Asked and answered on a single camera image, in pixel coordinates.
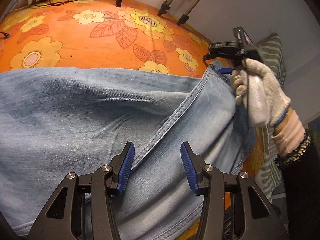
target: silver bolt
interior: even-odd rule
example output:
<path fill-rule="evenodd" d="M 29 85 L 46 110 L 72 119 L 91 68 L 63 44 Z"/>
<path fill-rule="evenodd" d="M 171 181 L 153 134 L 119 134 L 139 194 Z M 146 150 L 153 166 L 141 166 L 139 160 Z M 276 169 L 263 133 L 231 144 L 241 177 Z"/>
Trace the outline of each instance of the silver bolt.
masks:
<path fill-rule="evenodd" d="M 210 164 L 208 164 L 208 165 L 204 166 L 204 169 L 205 169 L 206 171 L 213 171 L 213 166 L 210 165 Z"/>
<path fill-rule="evenodd" d="M 70 172 L 70 173 L 68 173 L 67 178 L 73 179 L 75 176 L 76 176 L 76 174 L 74 172 Z"/>
<path fill-rule="evenodd" d="M 249 174 L 243 171 L 243 172 L 240 173 L 240 176 L 242 178 L 246 179 L 247 177 L 249 177 Z"/>
<path fill-rule="evenodd" d="M 110 171 L 111 170 L 111 167 L 109 165 L 104 165 L 102 166 L 101 168 L 103 171 Z"/>

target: jeans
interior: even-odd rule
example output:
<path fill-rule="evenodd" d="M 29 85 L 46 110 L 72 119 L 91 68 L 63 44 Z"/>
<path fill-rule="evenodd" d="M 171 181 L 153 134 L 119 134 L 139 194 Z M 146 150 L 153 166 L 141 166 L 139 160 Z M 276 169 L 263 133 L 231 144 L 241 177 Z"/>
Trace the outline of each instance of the jeans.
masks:
<path fill-rule="evenodd" d="M 199 218 L 180 157 L 188 141 L 237 174 L 255 143 L 244 108 L 220 75 L 202 79 L 128 69 L 38 68 L 0 74 L 0 210 L 26 235 L 69 172 L 94 172 L 135 144 L 127 188 L 113 198 L 122 240 L 174 239 Z M 86 232 L 92 239 L 90 205 Z"/>

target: green striped fabric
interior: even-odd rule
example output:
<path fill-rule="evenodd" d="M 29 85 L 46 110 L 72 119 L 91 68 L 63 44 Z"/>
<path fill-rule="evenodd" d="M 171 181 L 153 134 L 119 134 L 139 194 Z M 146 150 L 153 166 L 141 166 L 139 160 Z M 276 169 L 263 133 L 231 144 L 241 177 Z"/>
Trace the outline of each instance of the green striped fabric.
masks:
<path fill-rule="evenodd" d="M 258 43 L 258 46 L 263 62 L 270 67 L 281 86 L 283 86 L 286 68 L 282 57 L 280 36 L 277 33 L 273 33 Z M 255 182 L 271 202 L 273 190 L 281 183 L 281 173 L 275 163 L 278 150 L 271 138 L 273 128 L 265 126 L 259 129 L 261 129 L 261 134 L 263 135 L 264 162 L 255 177 Z"/>

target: knitted glove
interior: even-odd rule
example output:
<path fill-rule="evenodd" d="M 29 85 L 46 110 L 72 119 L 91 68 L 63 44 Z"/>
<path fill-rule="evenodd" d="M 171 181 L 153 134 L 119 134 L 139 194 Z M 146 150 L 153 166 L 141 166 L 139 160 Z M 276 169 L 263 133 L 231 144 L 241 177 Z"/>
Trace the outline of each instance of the knitted glove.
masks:
<path fill-rule="evenodd" d="M 247 94 L 247 70 L 258 74 L 262 78 L 266 101 L 270 109 L 271 119 L 269 124 L 274 126 L 282 119 L 283 114 L 286 113 L 290 104 L 290 98 L 284 94 L 278 80 L 268 66 L 249 58 L 245 60 L 245 63 L 246 69 L 240 66 L 231 74 L 231 83 L 236 91 L 236 102 L 237 104 L 242 104 Z"/>

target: gloved hand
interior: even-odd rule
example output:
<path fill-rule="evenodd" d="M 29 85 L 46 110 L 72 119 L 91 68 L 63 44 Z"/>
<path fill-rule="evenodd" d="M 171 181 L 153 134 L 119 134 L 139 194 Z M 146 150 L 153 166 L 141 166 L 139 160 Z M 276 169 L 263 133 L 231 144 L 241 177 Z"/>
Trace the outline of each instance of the gloved hand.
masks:
<path fill-rule="evenodd" d="M 249 58 L 245 60 L 245 64 L 246 69 L 243 66 L 239 66 L 231 74 L 231 83 L 236 91 L 236 102 L 237 104 L 242 104 L 247 94 L 247 71 L 257 73 L 262 78 L 266 101 L 270 110 L 269 124 L 274 126 L 285 114 L 291 100 L 284 94 L 278 80 L 268 66 Z M 249 100 L 249 110 L 251 104 L 254 104 L 254 102 Z"/>

